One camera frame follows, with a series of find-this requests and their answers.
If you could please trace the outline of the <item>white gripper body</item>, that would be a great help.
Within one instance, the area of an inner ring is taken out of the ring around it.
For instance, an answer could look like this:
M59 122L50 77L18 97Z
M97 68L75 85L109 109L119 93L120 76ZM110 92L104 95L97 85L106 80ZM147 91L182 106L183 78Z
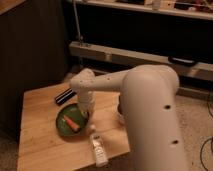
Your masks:
M80 109L84 118L89 118L94 113L95 100L94 99L79 99L78 108Z

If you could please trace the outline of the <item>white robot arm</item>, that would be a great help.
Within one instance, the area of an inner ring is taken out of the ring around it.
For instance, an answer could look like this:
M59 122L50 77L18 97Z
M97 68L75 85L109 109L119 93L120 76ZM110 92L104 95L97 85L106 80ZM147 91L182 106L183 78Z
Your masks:
M175 106L179 78L171 67L140 65L100 76L84 69L70 85L85 112L94 107L94 91L120 94L135 171L189 171Z

